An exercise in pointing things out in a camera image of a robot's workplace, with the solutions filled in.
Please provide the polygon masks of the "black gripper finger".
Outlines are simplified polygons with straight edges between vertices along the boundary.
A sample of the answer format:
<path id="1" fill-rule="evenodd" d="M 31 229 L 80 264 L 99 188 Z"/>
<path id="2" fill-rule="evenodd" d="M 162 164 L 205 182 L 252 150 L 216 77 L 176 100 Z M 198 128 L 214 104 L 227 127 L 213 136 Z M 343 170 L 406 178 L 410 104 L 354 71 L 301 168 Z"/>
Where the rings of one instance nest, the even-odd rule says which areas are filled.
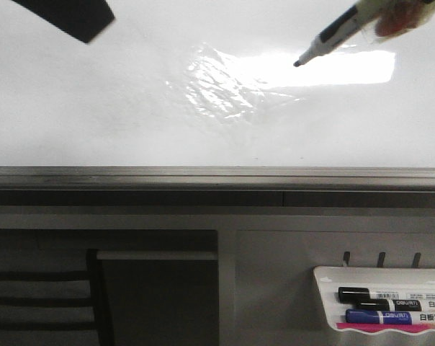
<path id="1" fill-rule="evenodd" d="M 19 0 L 15 3 L 86 44 L 115 20 L 104 0 Z"/>

